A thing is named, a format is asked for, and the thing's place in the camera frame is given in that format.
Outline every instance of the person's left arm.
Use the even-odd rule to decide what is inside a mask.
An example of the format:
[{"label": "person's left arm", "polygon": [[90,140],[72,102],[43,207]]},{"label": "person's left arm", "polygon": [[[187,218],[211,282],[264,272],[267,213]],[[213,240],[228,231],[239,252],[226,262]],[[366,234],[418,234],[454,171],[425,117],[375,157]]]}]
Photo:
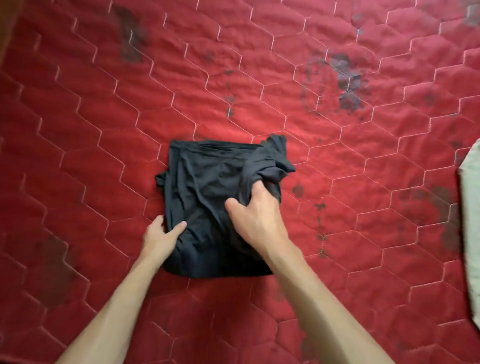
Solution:
[{"label": "person's left arm", "polygon": [[163,216],[158,216],[147,228],[142,252],[132,269],[57,364],[123,363],[148,286],[187,226],[183,221],[165,234],[162,222]]}]

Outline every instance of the light green object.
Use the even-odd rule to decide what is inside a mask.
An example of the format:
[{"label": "light green object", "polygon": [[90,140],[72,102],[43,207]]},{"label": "light green object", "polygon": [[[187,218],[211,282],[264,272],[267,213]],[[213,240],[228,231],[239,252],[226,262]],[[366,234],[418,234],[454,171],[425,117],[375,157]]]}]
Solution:
[{"label": "light green object", "polygon": [[480,139],[461,164],[463,237],[473,321],[480,328]]}]

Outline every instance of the red surface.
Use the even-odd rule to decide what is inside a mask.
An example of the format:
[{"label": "red surface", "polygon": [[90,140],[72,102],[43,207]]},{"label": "red surface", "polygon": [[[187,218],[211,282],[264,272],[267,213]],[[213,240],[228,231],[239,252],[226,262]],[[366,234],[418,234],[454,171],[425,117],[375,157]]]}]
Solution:
[{"label": "red surface", "polygon": [[[163,212],[171,139],[282,132],[282,214],[327,287],[397,363],[480,363],[456,178],[480,137],[478,10],[27,1],[0,73],[0,356],[51,363],[101,309]],[[127,363],[311,359],[274,277],[160,270]]]}]

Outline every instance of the person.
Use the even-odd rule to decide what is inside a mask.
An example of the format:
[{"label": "person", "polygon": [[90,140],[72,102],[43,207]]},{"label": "person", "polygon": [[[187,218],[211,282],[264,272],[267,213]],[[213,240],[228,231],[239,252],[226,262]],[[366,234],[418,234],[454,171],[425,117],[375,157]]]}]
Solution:
[{"label": "person", "polygon": [[[261,181],[253,185],[248,206],[229,198],[225,208],[238,234],[275,274],[321,363],[394,363],[308,266],[288,238],[277,199]],[[159,216],[147,228],[142,251],[129,274],[57,364],[123,362],[150,281],[187,226],[183,221],[164,233],[162,222]]]}]

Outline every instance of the folded black clothing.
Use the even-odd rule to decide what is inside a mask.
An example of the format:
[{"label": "folded black clothing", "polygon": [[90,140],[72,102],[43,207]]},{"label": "folded black clothing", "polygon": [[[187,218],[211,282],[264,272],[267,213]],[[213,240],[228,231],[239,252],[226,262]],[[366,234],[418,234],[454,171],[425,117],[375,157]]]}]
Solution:
[{"label": "folded black clothing", "polygon": [[281,201],[280,181],[295,171],[285,137],[272,135],[260,144],[172,141],[168,163],[168,170],[155,177],[163,189],[167,229],[183,220],[188,225],[165,270],[191,278],[272,274],[237,234],[224,203],[235,197],[248,205],[259,180]]}]

